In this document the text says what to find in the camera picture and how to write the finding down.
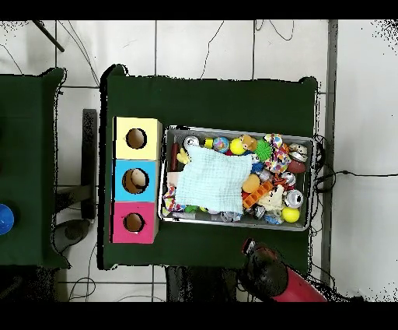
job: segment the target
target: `green spiky ball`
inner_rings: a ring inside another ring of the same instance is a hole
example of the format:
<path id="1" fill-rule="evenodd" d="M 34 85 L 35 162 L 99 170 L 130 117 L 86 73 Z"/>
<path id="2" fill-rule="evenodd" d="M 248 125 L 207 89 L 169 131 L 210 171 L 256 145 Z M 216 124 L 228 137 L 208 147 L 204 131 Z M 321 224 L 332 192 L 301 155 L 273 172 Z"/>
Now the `green spiky ball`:
<path id="1" fill-rule="evenodd" d="M 258 140 L 257 148 L 254 150 L 254 152 L 256 155 L 258 155 L 258 158 L 260 158 L 260 162 L 264 162 L 271 157 L 272 149 L 268 142 L 265 142 L 264 140 Z"/>

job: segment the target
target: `white wall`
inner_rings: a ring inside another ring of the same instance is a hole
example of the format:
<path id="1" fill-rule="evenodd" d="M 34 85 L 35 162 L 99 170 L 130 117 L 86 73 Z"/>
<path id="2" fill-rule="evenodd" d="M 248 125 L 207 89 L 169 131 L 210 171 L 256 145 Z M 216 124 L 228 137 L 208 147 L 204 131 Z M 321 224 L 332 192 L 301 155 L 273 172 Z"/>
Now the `white wall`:
<path id="1" fill-rule="evenodd" d="M 334 169 L 398 173 L 397 47 L 371 22 L 339 20 Z M 397 201 L 398 177 L 338 176 L 331 268 L 342 293 L 398 300 Z"/>

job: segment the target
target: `yellow ball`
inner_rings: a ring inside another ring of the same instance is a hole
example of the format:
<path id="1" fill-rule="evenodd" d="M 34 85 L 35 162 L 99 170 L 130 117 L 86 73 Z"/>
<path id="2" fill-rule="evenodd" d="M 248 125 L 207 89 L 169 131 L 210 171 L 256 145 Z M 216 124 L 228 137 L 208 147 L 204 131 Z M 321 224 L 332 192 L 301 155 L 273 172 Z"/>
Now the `yellow ball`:
<path id="1" fill-rule="evenodd" d="M 229 145 L 229 148 L 231 149 L 231 152 L 234 155 L 242 155 L 245 152 L 245 149 L 243 148 L 242 141 L 240 141 L 239 138 L 233 139 L 231 141 L 231 144 Z"/>
<path id="2" fill-rule="evenodd" d="M 300 217 L 300 211 L 298 209 L 292 209 L 291 207 L 285 207 L 282 209 L 282 218 L 287 223 L 295 223 Z"/>

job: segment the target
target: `pink box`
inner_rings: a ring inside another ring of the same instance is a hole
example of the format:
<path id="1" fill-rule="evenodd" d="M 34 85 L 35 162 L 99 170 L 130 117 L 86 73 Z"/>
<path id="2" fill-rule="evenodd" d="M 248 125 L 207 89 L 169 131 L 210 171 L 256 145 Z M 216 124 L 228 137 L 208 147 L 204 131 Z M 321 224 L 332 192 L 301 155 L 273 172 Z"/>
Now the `pink box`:
<path id="1" fill-rule="evenodd" d="M 124 218 L 137 213 L 144 220 L 139 232 L 131 232 L 124 226 Z M 115 202 L 112 243 L 152 244 L 158 232 L 159 220 L 154 202 Z"/>

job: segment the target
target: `yellow box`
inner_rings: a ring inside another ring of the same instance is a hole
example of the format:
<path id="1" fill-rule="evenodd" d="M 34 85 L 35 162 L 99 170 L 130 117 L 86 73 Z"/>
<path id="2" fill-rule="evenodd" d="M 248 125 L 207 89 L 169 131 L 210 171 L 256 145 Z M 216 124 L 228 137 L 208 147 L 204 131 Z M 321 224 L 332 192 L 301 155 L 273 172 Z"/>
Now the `yellow box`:
<path id="1" fill-rule="evenodd" d="M 113 130 L 115 129 L 117 159 L 159 159 L 162 148 L 162 124 L 157 119 L 115 117 Z"/>

